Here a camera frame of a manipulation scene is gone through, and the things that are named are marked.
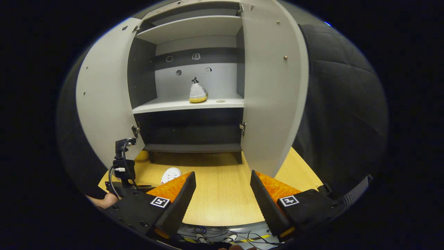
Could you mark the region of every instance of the shelf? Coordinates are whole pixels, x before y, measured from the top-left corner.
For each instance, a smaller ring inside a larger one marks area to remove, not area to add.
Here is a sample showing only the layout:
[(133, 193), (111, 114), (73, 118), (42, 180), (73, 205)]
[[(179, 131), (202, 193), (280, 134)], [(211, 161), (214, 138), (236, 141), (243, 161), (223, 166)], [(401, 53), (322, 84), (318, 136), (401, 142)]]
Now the shelf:
[(146, 144), (143, 150), (170, 153), (223, 153), (242, 151), (240, 143), (199, 145)]
[(136, 37), (153, 44), (162, 44), (196, 36), (236, 36), (241, 27), (240, 16), (199, 16), (162, 24)]
[(133, 114), (149, 113), (182, 109), (214, 109), (214, 108), (243, 108), (244, 99), (237, 93), (227, 98), (213, 98), (208, 96), (207, 100), (200, 103), (191, 103), (188, 99), (172, 100), (168, 98), (156, 98), (133, 109)]

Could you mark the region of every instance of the cabinet door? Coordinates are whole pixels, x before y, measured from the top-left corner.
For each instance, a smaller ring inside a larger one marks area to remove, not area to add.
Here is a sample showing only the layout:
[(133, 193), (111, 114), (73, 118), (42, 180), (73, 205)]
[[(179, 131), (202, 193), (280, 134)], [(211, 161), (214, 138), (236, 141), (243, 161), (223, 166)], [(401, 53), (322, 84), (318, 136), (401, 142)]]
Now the cabinet door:
[[(75, 99), (80, 123), (107, 168), (114, 160), (115, 141), (134, 137), (131, 126), (136, 122), (128, 94), (127, 65), (136, 34), (132, 31), (141, 22), (129, 18), (99, 38), (86, 55), (77, 78)], [(138, 137), (137, 145), (128, 147), (127, 159), (133, 160), (144, 146)]]
[(304, 37), (275, 0), (241, 0), (246, 123), (241, 147), (251, 169), (274, 177), (296, 137), (308, 87)]

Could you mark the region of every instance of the sticker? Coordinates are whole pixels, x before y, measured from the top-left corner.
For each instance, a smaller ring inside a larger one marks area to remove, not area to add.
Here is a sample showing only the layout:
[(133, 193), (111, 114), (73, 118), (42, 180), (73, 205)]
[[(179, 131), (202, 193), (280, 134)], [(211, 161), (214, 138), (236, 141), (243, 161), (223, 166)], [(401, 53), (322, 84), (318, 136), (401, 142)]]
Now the sticker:
[(200, 59), (199, 53), (193, 54), (193, 60), (199, 60), (199, 59)]
[(169, 202), (170, 202), (169, 199), (165, 199), (162, 197), (156, 197), (150, 204), (154, 205), (154, 206), (161, 207), (161, 208), (165, 208)]
[(284, 204), (284, 206), (291, 206), (294, 204), (298, 204), (299, 201), (293, 196), (287, 196), (284, 198), (280, 198), (279, 200), (281, 200), (282, 204)]

